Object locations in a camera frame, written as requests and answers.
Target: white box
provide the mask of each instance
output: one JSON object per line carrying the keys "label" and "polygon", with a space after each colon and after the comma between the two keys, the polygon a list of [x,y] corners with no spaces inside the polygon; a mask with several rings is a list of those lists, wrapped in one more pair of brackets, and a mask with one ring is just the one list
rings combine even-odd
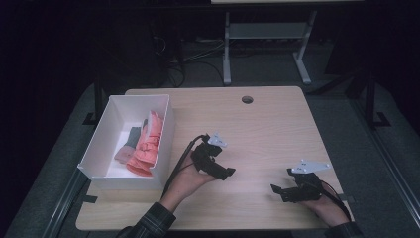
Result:
{"label": "white box", "polygon": [[[163,127],[152,176],[141,177],[127,170],[114,156],[127,142],[131,128],[141,127],[151,110],[163,119]],[[163,189],[174,131],[169,95],[112,95],[77,167],[101,189]]]}

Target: white plastic part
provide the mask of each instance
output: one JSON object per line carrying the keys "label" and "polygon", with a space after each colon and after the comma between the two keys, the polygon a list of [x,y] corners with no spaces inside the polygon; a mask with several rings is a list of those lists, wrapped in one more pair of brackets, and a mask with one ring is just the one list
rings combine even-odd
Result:
{"label": "white plastic part", "polygon": [[295,174],[309,174],[319,171],[325,171],[331,168],[331,165],[328,163],[319,163],[311,162],[306,160],[301,160],[300,164],[295,168],[292,168],[291,171]]}
{"label": "white plastic part", "polygon": [[228,143],[224,142],[222,138],[219,137],[219,133],[217,132],[213,136],[210,137],[207,143],[213,146],[219,146],[219,147],[224,147],[224,148],[228,146]]}

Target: hand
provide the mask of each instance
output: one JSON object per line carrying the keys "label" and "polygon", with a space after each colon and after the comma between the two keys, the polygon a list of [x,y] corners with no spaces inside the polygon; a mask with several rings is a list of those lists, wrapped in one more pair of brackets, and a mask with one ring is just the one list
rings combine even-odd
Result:
{"label": "hand", "polygon": [[183,199],[192,195],[199,187],[212,180],[216,180],[216,178],[201,174],[195,169],[190,152],[182,163],[178,175],[173,179],[166,194],[160,200],[160,204],[173,212]]}
{"label": "hand", "polygon": [[[326,184],[322,183],[322,186],[330,194],[335,194]],[[324,194],[318,200],[300,201],[298,203],[315,212],[330,227],[350,222],[344,211]]]}

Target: dark sleeve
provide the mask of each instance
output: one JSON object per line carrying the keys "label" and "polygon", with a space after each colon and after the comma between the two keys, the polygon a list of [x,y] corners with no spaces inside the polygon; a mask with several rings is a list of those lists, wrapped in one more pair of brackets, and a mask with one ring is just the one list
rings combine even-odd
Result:
{"label": "dark sleeve", "polygon": [[134,227],[124,228],[117,238],[160,238],[166,234],[175,219],[170,211],[155,202]]}
{"label": "dark sleeve", "polygon": [[363,238],[364,234],[355,222],[331,227],[325,232],[327,238]]}

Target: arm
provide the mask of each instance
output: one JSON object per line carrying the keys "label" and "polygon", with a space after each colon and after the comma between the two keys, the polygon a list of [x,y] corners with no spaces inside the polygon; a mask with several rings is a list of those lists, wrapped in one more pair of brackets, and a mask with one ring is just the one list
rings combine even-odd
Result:
{"label": "arm", "polygon": [[[331,193],[335,192],[324,183],[324,189]],[[325,232],[327,238],[363,238],[364,235],[355,222],[347,218],[344,211],[330,198],[322,195],[318,200],[299,202],[315,212],[330,228]]]}
{"label": "arm", "polygon": [[134,227],[126,227],[117,237],[163,237],[176,219],[173,212],[177,206],[199,187],[215,180],[214,177],[201,174],[195,169],[190,155],[185,158],[160,202],[156,202]]}

